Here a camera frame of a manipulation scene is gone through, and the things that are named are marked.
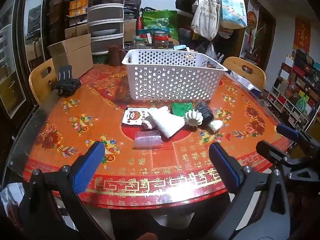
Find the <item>round table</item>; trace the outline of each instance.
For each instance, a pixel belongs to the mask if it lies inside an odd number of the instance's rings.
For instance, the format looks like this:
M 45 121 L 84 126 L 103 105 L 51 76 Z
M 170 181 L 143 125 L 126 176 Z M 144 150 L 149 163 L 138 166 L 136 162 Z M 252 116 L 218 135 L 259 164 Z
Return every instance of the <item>round table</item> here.
M 241 165 L 263 171 L 271 164 L 256 152 L 265 140 L 286 150 L 289 140 L 275 131 L 279 123 L 246 88 L 225 74 L 208 102 L 223 128 L 212 133 L 185 126 L 155 150 L 134 150 L 142 126 L 122 124 L 127 107 L 170 106 L 172 101 L 135 101 L 129 94 L 126 67 L 95 65 L 70 98 L 52 93 L 20 135 L 8 166 L 25 180 L 33 169 L 57 171 L 71 165 L 94 141 L 105 157 L 87 191 L 85 203 L 110 209 L 152 209 L 192 203 L 226 191 L 213 167 L 208 147 L 221 143 Z

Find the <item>white plastic basket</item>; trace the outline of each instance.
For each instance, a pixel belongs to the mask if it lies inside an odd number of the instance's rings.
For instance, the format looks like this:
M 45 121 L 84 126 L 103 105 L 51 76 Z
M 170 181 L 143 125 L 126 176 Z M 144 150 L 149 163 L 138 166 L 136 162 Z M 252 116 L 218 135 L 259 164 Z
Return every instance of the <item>white plastic basket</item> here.
M 207 55 L 167 49 L 132 49 L 122 64 L 135 100 L 210 100 L 227 71 Z

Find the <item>chair backrest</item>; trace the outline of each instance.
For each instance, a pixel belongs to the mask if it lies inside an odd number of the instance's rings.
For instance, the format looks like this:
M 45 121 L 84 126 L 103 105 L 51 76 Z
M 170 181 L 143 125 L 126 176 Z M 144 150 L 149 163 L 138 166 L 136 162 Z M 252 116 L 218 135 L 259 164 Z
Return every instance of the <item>chair backrest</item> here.
M 249 80 L 255 87 L 263 91 L 266 84 L 266 74 L 258 66 L 238 57 L 227 58 L 223 65 Z
M 172 41 L 174 46 L 180 45 L 180 43 L 177 40 L 173 39 L 173 38 L 169 38 L 169 41 Z
M 36 67 L 29 76 L 29 84 L 33 96 L 39 105 L 44 102 L 44 100 L 50 96 L 52 90 L 55 88 L 57 83 L 57 76 L 54 70 L 53 60 L 49 59 Z

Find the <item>green woven basket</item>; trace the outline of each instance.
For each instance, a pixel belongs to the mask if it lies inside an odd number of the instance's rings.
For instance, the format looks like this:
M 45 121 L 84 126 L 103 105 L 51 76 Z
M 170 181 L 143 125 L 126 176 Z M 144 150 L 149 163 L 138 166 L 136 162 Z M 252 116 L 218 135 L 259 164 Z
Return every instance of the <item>green woven basket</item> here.
M 109 54 L 105 55 L 92 55 L 94 64 L 107 64 L 109 62 Z

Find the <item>white plate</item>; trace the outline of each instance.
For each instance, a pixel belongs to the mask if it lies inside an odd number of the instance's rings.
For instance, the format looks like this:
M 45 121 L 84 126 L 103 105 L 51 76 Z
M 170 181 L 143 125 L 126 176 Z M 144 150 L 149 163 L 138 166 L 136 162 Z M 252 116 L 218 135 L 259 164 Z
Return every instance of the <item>white plate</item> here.
M 116 30 L 117 29 L 96 31 L 96 32 L 91 33 L 91 36 L 92 37 L 100 37 L 100 36 L 112 35 L 116 32 Z

